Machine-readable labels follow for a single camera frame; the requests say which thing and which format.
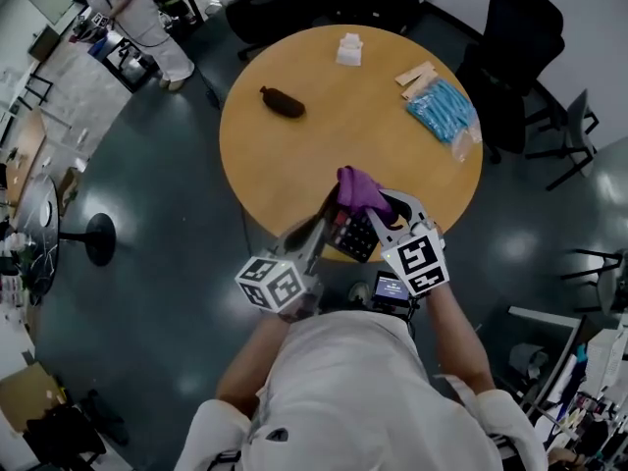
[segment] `small screen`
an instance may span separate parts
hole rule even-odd
[[[377,280],[375,294],[396,300],[407,300],[409,297],[407,288],[399,279],[386,278],[384,276]]]

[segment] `white lab coat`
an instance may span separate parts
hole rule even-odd
[[[473,411],[442,397],[394,316],[336,312],[291,325],[258,396],[253,421],[217,399],[201,404],[175,471],[501,471],[488,435],[510,437],[526,471],[548,469],[510,394],[472,394]],[[230,451],[236,462],[212,468]]]
[[[118,0],[87,0],[96,12],[107,15]],[[116,17],[115,29],[141,52],[152,56],[163,78],[169,81],[187,79],[194,71],[178,43],[163,29],[157,5],[152,0],[131,0]]]

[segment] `gray floor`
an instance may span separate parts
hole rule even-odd
[[[429,16],[410,37],[453,70],[468,42]],[[243,68],[241,46],[221,16],[186,46],[222,99]],[[121,455],[141,470],[172,469],[196,406],[212,396],[258,319],[233,283],[247,246],[221,165],[220,113],[205,91],[197,72],[180,95],[152,81],[131,99],[62,224],[80,232],[93,214],[108,213],[119,234],[115,258],[96,268],[81,245],[62,245],[41,309],[38,359],[76,397],[101,392],[131,434]],[[539,97],[527,104],[533,110]],[[559,144],[557,134],[530,135],[530,150]],[[565,255],[569,248],[628,245],[627,155],[626,140],[605,148],[588,179],[576,176],[553,192],[545,185],[570,166],[567,160],[526,162],[507,154],[498,166],[485,160],[468,210],[445,237],[451,283],[475,327],[509,304],[556,313],[595,304],[592,288],[563,284],[557,275],[593,263]],[[253,250],[270,240],[252,219],[246,224]],[[320,273],[329,294],[342,297],[380,268],[324,261]],[[426,318],[424,309],[417,312],[416,342],[436,373]]]
[[[32,174],[47,173],[56,184],[61,182],[69,166],[76,165],[77,157],[83,161],[89,159],[131,99],[125,87],[87,54],[90,46],[70,43],[70,34],[64,34],[51,56],[37,71],[39,76],[54,83],[42,108],[72,126],[67,129],[43,116],[47,140],[35,159]],[[36,80],[32,80],[30,85],[38,92],[45,87]],[[27,92],[25,99],[31,106],[39,102]],[[11,149],[16,144],[27,113],[27,108],[19,105],[19,118],[6,135],[2,145],[4,149]],[[59,147],[54,142],[65,146]]]

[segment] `hand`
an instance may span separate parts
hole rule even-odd
[[[317,311],[318,296],[314,293],[305,293],[280,312],[278,316],[287,323],[296,323],[314,316]]]

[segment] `blue packaged item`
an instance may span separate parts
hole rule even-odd
[[[437,78],[408,101],[406,109],[441,142],[451,145],[463,161],[472,143],[482,140],[478,114],[471,102],[453,85]]]

